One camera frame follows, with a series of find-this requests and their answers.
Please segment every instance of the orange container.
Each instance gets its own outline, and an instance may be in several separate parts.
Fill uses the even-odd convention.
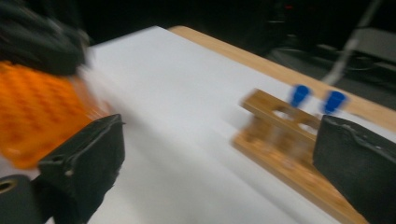
[[[35,168],[90,123],[93,112],[106,115],[98,111],[77,76],[56,77],[0,62],[0,152],[15,167]]]

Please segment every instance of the dark floor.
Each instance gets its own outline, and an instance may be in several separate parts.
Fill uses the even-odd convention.
[[[389,15],[395,16],[393,2],[385,1],[373,26],[396,31],[392,22],[396,20],[389,19]],[[163,28],[185,25],[321,79],[330,71],[338,52],[318,48],[318,44],[342,49],[370,0],[86,0],[77,3],[82,26],[93,44],[153,25]],[[396,72],[379,66],[381,60],[363,56],[354,55],[345,77],[335,86],[396,110]]]

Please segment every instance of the blue cap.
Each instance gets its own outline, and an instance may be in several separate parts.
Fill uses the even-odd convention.
[[[334,113],[334,111],[337,110],[346,99],[347,97],[343,93],[339,91],[331,91],[329,93],[329,98],[324,105],[323,113],[326,115]]]
[[[294,87],[294,93],[290,101],[290,105],[293,107],[298,107],[301,102],[306,98],[306,96],[311,93],[311,90],[304,85],[297,85]]]

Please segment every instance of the wooden test tube rack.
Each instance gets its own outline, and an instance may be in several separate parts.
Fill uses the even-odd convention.
[[[293,119],[282,119],[274,112],[290,110],[289,104],[260,90],[249,95],[243,107],[253,116],[233,140],[235,148],[341,223],[368,223],[312,164],[316,136],[300,125],[317,129],[320,123],[317,118],[297,109]],[[268,136],[274,127],[281,130],[281,135],[269,143]],[[295,155],[293,147],[301,143],[304,150],[299,149]]]

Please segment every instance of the black object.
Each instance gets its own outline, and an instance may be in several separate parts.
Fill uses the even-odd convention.
[[[74,75],[88,37],[74,27],[34,13],[23,3],[0,0],[0,61],[53,75]]]
[[[370,223],[396,223],[396,144],[345,119],[324,116],[314,165]]]
[[[1,223],[45,223],[50,217],[57,224],[87,223],[113,187],[124,158],[120,115],[93,121],[39,162],[40,176],[31,184],[21,177],[17,201],[0,190],[0,212],[8,211]],[[33,218],[37,211],[39,220]],[[30,219],[3,222],[15,216]]]

